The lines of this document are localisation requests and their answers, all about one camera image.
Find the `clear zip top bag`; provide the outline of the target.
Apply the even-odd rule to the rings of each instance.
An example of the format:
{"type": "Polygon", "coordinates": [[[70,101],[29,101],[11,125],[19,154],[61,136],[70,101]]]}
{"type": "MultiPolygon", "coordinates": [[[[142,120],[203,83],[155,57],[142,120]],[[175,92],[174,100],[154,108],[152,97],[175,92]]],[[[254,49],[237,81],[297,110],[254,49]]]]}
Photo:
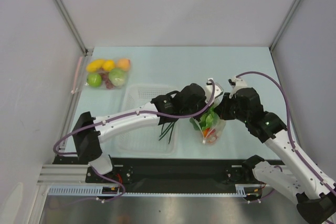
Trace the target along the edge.
{"type": "Polygon", "coordinates": [[[215,99],[213,105],[198,119],[190,118],[194,130],[202,136],[202,144],[214,144],[220,137],[226,126],[226,121],[219,118],[214,109],[219,105],[219,99],[215,99]]]}

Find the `fake green onion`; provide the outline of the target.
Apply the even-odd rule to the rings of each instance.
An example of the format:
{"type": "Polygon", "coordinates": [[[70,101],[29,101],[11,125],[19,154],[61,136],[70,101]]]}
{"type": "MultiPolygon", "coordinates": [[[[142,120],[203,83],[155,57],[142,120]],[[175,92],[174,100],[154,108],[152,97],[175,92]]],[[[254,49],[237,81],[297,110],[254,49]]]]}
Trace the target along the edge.
{"type": "Polygon", "coordinates": [[[173,135],[173,131],[174,131],[174,128],[175,128],[175,125],[176,125],[176,122],[171,122],[166,128],[164,128],[164,124],[163,124],[162,128],[161,128],[161,134],[159,136],[159,141],[161,141],[167,135],[169,135],[169,137],[168,137],[168,144],[170,144],[171,139],[172,139],[172,135],[173,135]]]}

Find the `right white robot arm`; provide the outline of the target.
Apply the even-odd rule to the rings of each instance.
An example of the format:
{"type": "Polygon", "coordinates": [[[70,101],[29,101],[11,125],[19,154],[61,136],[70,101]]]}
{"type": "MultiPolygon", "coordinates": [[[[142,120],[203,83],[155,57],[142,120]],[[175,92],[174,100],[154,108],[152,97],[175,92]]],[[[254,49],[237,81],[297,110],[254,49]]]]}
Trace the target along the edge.
{"type": "Polygon", "coordinates": [[[243,179],[265,182],[296,205],[307,223],[323,223],[335,214],[335,181],[323,172],[289,136],[279,116],[264,110],[253,88],[226,92],[215,112],[223,120],[239,120],[271,149],[291,172],[287,175],[254,155],[245,161],[243,179]]]}

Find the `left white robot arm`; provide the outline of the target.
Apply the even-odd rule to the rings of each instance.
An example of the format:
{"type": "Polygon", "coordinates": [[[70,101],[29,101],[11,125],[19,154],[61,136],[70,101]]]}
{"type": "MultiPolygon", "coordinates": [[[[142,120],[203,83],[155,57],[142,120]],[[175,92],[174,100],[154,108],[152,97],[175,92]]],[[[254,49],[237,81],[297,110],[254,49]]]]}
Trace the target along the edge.
{"type": "Polygon", "coordinates": [[[159,95],[136,109],[94,117],[90,112],[80,115],[72,131],[78,160],[89,164],[104,182],[115,178],[115,168],[101,143],[125,132],[143,127],[175,123],[179,119],[199,118],[221,93],[212,79],[206,87],[192,83],[181,91],[159,95]]]}

